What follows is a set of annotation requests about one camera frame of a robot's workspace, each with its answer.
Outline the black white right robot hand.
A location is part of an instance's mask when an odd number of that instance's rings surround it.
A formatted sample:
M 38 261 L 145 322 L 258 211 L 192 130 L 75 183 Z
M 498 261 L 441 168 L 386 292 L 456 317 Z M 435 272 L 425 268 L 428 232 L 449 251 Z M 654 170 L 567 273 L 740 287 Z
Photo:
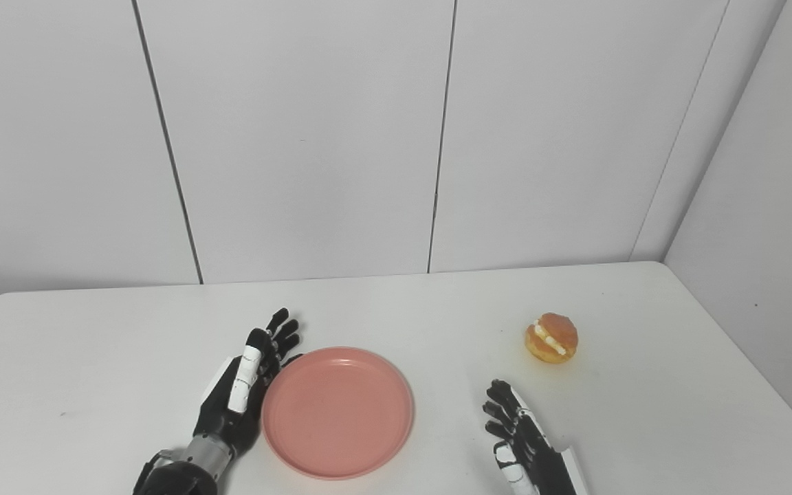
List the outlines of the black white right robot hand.
M 482 410 L 498 441 L 494 460 L 513 494 L 589 494 L 570 448 L 556 450 L 524 398 L 508 382 L 492 380 Z

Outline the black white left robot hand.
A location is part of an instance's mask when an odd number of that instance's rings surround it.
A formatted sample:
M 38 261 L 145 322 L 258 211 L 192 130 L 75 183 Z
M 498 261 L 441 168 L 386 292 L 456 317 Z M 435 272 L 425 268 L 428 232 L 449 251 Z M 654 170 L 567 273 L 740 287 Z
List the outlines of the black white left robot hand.
M 234 457 L 242 457 L 258 438 L 262 402 L 276 376 L 296 358 L 288 357 L 300 342 L 299 323 L 280 308 L 266 328 L 253 329 L 244 351 L 226 361 L 201 404 L 194 436 L 215 437 Z

